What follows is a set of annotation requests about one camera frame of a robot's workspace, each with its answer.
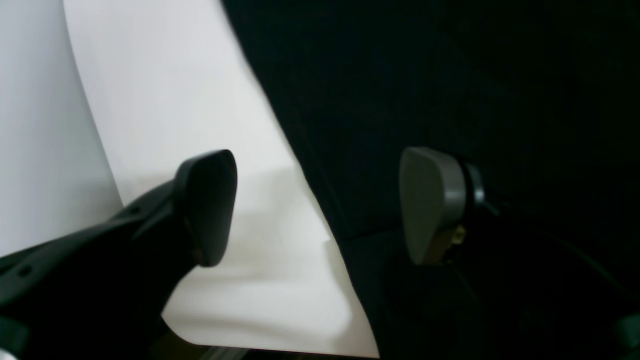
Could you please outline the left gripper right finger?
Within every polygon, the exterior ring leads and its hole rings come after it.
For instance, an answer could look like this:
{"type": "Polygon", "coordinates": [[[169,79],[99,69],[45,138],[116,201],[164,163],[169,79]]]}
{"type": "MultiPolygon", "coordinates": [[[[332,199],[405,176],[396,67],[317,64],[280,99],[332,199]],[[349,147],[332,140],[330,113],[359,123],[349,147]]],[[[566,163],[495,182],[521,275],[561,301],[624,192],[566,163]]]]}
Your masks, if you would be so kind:
{"type": "Polygon", "coordinates": [[[427,146],[403,150],[398,193],[405,243],[415,265],[436,266],[464,243],[464,226],[485,203],[476,166],[427,146]]]}

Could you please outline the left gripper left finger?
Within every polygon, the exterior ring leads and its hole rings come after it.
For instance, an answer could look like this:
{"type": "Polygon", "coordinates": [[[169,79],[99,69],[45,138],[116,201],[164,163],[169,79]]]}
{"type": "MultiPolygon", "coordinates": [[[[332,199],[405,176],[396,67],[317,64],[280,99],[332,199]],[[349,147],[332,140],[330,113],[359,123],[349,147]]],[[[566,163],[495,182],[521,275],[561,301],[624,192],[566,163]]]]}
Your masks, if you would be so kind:
{"type": "Polygon", "coordinates": [[[229,241],[238,169],[216,150],[93,227],[2,256],[3,360],[146,360],[162,313],[229,241]]]}

